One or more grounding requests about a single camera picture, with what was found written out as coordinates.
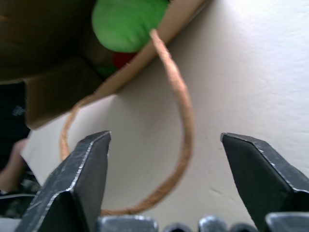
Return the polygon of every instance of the rope handle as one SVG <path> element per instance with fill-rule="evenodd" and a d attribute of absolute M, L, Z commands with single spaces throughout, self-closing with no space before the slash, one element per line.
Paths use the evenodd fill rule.
<path fill-rule="evenodd" d="M 101 211 L 102 215 L 132 215 L 154 207 L 157 203 L 168 196 L 168 194 L 171 193 L 171 191 L 179 183 L 189 165 L 193 154 L 194 117 L 187 86 L 182 79 L 176 63 L 172 60 L 170 53 L 168 52 L 163 41 L 159 38 L 157 31 L 152 30 L 150 35 L 157 53 L 164 64 L 168 76 L 168 81 L 176 97 L 182 119 L 183 141 L 180 157 L 172 174 L 140 203 L 120 210 L 103 209 Z M 68 146 L 68 131 L 76 115 L 78 114 L 80 107 L 85 101 L 91 98 L 91 96 L 92 95 L 85 97 L 73 107 L 71 114 L 64 125 L 60 138 L 60 151 L 62 160 L 64 160 L 70 154 Z"/>

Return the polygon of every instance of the green plush toy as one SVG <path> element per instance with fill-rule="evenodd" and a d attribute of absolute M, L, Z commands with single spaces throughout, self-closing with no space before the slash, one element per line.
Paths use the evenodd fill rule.
<path fill-rule="evenodd" d="M 149 41 L 169 5 L 168 0 L 98 0 L 92 14 L 100 43 L 115 52 L 139 51 Z"/>

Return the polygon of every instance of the white wall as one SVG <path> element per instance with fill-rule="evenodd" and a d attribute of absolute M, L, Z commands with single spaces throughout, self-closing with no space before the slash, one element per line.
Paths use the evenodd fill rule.
<path fill-rule="evenodd" d="M 229 224 L 250 222 L 220 133 L 266 140 L 309 176 L 309 1 L 214 0 L 169 48 L 194 105 L 195 154 L 178 188 L 144 214 L 161 227 L 181 221 L 195 229 L 205 215 Z M 35 132 L 25 151 L 25 157 L 41 155 L 29 158 L 41 179 L 48 175 L 46 159 L 59 162 L 63 121 Z M 101 130 L 112 130 L 103 206 L 132 205 L 170 173 L 181 141 L 179 114 L 159 60 L 118 96 L 83 109 L 70 146 Z"/>

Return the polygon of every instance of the skin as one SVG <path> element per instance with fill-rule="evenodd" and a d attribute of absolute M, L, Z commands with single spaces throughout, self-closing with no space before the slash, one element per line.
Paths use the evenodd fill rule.
<path fill-rule="evenodd" d="M 24 149 L 26 143 L 27 139 L 23 139 L 14 144 L 9 162 L 0 172 L 0 190 L 6 192 L 17 190 L 26 168 L 26 163 L 21 157 L 21 151 Z"/>

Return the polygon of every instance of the brown paper bag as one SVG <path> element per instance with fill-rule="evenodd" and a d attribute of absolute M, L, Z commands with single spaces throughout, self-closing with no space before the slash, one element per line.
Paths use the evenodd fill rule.
<path fill-rule="evenodd" d="M 159 36 L 163 42 L 166 44 L 170 42 L 208 1 L 174 0 L 158 28 Z M 93 64 L 104 64 L 108 62 L 110 53 L 93 36 L 91 30 L 88 29 L 88 32 L 85 32 L 81 40 L 83 47 L 80 52 Z M 68 111 L 82 97 L 93 93 L 98 86 L 95 94 L 88 98 L 84 104 L 116 93 L 127 85 L 155 56 L 155 48 L 149 42 L 129 64 L 109 77 L 100 86 L 98 76 L 81 60 L 66 60 L 60 64 L 44 66 L 36 70 L 32 67 L 21 67 L 14 69 L 15 73 L 13 74 L 12 70 L 7 70 L 6 75 L 10 74 L 11 77 L 6 80 L 12 80 L 13 76 L 15 79 L 26 77 L 28 92 L 27 124 L 30 128 L 35 129 Z M 4 69 L 1 70 L 0 65 L 0 81 L 4 77 L 4 71 Z"/>

